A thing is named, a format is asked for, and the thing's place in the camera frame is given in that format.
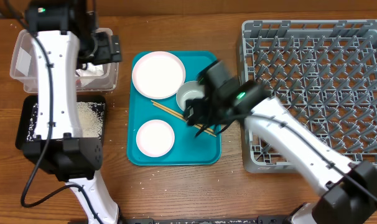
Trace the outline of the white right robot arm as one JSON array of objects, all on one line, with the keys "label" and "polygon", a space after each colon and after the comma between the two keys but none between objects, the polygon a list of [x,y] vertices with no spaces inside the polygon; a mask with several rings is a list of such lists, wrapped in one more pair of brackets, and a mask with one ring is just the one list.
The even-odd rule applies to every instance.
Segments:
[{"label": "white right robot arm", "polygon": [[355,164],[325,145],[254,80],[240,83],[222,61],[197,78],[201,98],[185,99],[184,118],[201,131],[239,121],[270,144],[307,180],[320,199],[303,203],[283,223],[364,223],[377,211],[377,170],[368,161]]}]

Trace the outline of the large white pink-rimmed plate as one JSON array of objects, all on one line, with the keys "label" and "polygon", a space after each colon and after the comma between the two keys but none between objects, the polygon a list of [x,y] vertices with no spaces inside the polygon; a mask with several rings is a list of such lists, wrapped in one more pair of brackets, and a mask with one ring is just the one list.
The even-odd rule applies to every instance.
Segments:
[{"label": "large white pink-rimmed plate", "polygon": [[155,51],[142,56],[133,66],[132,81],[143,96],[162,100],[177,93],[184,84],[183,62],[170,52]]}]

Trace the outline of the clear plastic waste bin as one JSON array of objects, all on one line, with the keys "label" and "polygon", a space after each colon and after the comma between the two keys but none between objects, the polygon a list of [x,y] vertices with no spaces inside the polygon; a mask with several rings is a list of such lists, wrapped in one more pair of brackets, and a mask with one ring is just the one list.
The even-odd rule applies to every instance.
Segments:
[{"label": "clear plastic waste bin", "polygon": [[[104,75],[100,77],[90,77],[94,79],[87,86],[81,87],[77,83],[77,91],[112,91],[116,88],[118,80],[118,63],[108,63],[103,65]],[[10,76],[24,84],[24,91],[27,93],[37,93],[37,63],[35,59],[32,37],[26,30],[20,31],[14,47]]]}]

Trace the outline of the small pink bowl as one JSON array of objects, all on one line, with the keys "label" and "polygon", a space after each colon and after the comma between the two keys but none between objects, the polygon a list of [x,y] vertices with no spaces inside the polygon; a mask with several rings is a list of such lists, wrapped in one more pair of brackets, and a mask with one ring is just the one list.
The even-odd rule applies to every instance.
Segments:
[{"label": "small pink bowl", "polygon": [[148,157],[162,157],[173,147],[175,133],[163,120],[153,119],[145,122],[137,131],[136,144]]}]

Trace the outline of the grey bowl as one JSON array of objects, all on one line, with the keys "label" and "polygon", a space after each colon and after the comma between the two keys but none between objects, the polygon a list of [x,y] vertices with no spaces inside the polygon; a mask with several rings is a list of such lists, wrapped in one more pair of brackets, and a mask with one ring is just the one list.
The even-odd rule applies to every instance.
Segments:
[{"label": "grey bowl", "polygon": [[178,107],[184,111],[186,101],[194,98],[203,98],[205,96],[205,87],[200,85],[198,81],[190,81],[184,83],[176,93],[176,102]]}]

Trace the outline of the black food waste tray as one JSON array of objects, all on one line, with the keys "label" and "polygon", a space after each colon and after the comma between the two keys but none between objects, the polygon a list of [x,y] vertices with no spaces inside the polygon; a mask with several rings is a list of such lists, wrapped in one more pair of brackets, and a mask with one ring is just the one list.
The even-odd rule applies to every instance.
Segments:
[{"label": "black food waste tray", "polygon": [[[22,149],[26,142],[34,140],[34,129],[37,123],[39,109],[36,95],[28,96],[23,103],[15,147]],[[84,137],[98,136],[104,142],[106,100],[101,95],[78,95],[78,114],[83,128]]]}]

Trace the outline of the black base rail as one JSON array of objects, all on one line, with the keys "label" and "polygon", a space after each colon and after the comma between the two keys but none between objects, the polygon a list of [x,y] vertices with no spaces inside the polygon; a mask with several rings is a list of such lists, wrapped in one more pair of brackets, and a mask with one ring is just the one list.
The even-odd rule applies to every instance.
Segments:
[{"label": "black base rail", "polygon": [[289,215],[260,215],[255,218],[198,218],[154,220],[153,218],[123,219],[124,224],[282,224],[287,223],[290,216],[295,214],[302,206],[297,207]]}]

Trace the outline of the grey dishwasher rack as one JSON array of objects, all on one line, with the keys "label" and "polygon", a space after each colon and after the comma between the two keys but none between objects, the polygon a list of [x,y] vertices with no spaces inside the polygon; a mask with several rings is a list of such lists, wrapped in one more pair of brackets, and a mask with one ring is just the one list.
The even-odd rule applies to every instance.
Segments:
[{"label": "grey dishwasher rack", "polygon": [[237,68],[324,144],[377,168],[377,20],[244,21]]}]

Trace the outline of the teal serving tray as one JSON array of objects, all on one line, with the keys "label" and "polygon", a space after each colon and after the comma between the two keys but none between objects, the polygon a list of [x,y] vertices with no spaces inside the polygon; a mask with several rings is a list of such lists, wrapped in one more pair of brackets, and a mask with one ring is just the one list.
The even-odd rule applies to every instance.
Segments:
[{"label": "teal serving tray", "polygon": [[[185,82],[194,81],[198,73],[216,60],[215,55],[208,51],[170,51],[183,62],[186,70]],[[176,96],[163,100],[154,100],[180,114]],[[162,157],[148,157],[144,155],[136,144],[136,134],[147,121],[159,119],[168,123],[175,133],[172,149]],[[184,121],[174,115],[156,107],[151,99],[141,95],[131,81],[129,98],[129,119],[126,153],[128,159],[137,166],[193,166],[210,165],[221,156],[221,135],[216,137],[199,131],[194,126],[187,126]]]}]

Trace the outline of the leftover white rice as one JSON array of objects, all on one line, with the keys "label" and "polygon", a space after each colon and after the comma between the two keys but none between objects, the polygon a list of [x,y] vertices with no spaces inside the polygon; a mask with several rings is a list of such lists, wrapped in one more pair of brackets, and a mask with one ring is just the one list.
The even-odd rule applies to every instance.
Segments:
[{"label": "leftover white rice", "polygon": [[[36,126],[38,103],[34,103],[27,128],[26,141],[34,140],[34,129]],[[77,103],[78,117],[84,138],[98,137],[103,135],[103,121],[105,120],[105,103],[82,102]]]}]

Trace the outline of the white napkin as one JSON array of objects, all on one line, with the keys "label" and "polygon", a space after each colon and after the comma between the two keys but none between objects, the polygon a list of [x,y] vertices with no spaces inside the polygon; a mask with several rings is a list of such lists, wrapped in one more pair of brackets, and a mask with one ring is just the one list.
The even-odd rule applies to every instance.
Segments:
[{"label": "white napkin", "polygon": [[94,79],[90,79],[90,77],[100,77],[104,75],[103,65],[93,65],[89,63],[86,70],[78,69],[75,71],[75,75],[78,77],[77,83],[81,87],[87,86],[94,81]]}]

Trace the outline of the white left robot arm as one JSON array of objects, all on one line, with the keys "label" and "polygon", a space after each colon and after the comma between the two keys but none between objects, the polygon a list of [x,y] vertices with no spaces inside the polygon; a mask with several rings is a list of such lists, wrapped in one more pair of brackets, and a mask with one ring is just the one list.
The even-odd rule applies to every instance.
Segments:
[{"label": "white left robot arm", "polygon": [[100,172],[103,145],[83,135],[75,80],[79,68],[120,62],[118,37],[98,32],[86,1],[31,1],[21,24],[33,39],[38,79],[34,140],[22,146],[24,156],[73,191],[89,223],[122,223]]}]

